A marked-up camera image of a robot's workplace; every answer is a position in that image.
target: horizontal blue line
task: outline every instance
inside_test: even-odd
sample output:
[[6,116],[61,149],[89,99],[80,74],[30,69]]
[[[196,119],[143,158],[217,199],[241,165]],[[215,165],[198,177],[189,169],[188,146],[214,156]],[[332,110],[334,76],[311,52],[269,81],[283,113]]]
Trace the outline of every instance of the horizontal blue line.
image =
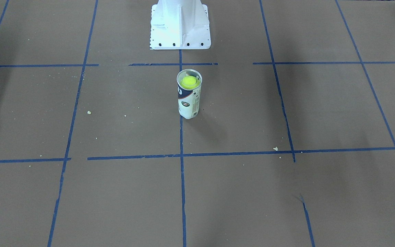
[[25,160],[0,160],[0,163],[27,163],[27,162],[49,162],[49,161],[64,161],[65,158],[28,158]]
[[[361,152],[361,151],[382,151],[395,150],[395,147],[378,147],[378,148],[359,148],[359,149],[324,149],[324,150],[294,150],[294,153],[338,153],[338,152]],[[288,154],[291,150],[282,151],[259,151],[259,152],[231,152],[231,153],[185,153],[184,157],[197,156],[235,156],[235,155],[260,155],[260,154]],[[130,155],[130,156],[100,156],[89,157],[89,161],[98,160],[124,160],[131,158],[166,158],[166,157],[180,157],[180,154],[158,154],[158,155]]]
[[102,157],[88,157],[89,161],[99,160],[126,160],[129,158],[166,158],[166,157],[180,157],[180,154],[157,154],[157,155],[130,155],[130,156],[102,156]]
[[218,63],[210,63],[210,62],[205,62],[205,63],[133,63],[129,64],[129,66],[191,66],[191,65],[218,65]]
[[[86,64],[88,67],[100,66],[100,64]],[[83,67],[83,64],[20,64],[20,65],[0,65],[0,68],[37,68],[37,67]]]
[[[359,61],[275,62],[275,64],[360,64]],[[395,61],[364,61],[365,64],[395,64]],[[254,65],[271,65],[272,62],[253,62]]]

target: can label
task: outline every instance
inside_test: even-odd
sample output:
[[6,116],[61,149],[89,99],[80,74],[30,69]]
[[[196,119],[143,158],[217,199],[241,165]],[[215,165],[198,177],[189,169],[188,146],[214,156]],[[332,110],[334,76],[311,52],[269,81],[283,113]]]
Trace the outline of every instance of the can label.
[[[184,89],[180,82],[187,75],[196,77],[199,81],[199,86],[194,89]],[[201,74],[194,69],[184,69],[177,76],[177,86],[179,114],[185,119],[196,117],[199,112],[199,99],[201,96]]]

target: cylindrical container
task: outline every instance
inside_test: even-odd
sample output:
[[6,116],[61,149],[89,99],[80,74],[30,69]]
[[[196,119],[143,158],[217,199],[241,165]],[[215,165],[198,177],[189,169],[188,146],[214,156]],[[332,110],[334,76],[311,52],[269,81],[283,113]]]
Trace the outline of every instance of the cylindrical container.
[[194,69],[184,69],[177,76],[179,114],[185,119],[199,112],[202,75]]

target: white metal bracket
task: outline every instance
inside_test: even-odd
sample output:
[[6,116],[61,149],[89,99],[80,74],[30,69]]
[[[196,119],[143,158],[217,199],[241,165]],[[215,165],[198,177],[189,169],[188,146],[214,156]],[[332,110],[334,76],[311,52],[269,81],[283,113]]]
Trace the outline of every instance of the white metal bracket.
[[208,49],[208,7],[201,0],[159,0],[152,6],[150,48]]

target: yellow-green ball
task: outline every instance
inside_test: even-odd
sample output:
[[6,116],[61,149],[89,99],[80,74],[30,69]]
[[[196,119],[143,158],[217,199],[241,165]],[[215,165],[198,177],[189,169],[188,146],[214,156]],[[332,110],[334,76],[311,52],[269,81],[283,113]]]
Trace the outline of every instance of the yellow-green ball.
[[199,86],[201,82],[194,76],[192,75],[187,75],[186,77],[184,77],[181,80],[180,85],[182,86],[182,88],[184,89],[195,89],[196,87]]

